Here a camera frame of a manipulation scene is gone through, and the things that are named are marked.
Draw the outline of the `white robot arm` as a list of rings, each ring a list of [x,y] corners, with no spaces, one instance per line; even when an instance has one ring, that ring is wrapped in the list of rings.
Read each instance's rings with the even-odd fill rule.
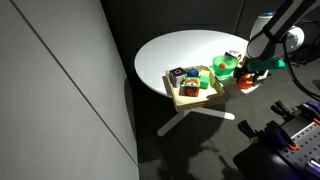
[[[240,83],[246,75],[282,69],[281,56],[304,42],[304,32],[296,26],[307,13],[320,6],[320,0],[285,0],[276,12],[259,16],[252,28],[243,64],[234,70]]]

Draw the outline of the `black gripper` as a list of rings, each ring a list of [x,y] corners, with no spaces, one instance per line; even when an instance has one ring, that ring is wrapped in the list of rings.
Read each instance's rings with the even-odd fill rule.
[[[253,62],[249,58],[242,58],[239,66],[237,66],[233,72],[233,77],[236,79],[237,83],[239,83],[240,79],[245,77],[246,75],[248,75],[249,79],[253,82],[262,81],[268,76],[268,70],[254,70],[252,68],[252,65]]]

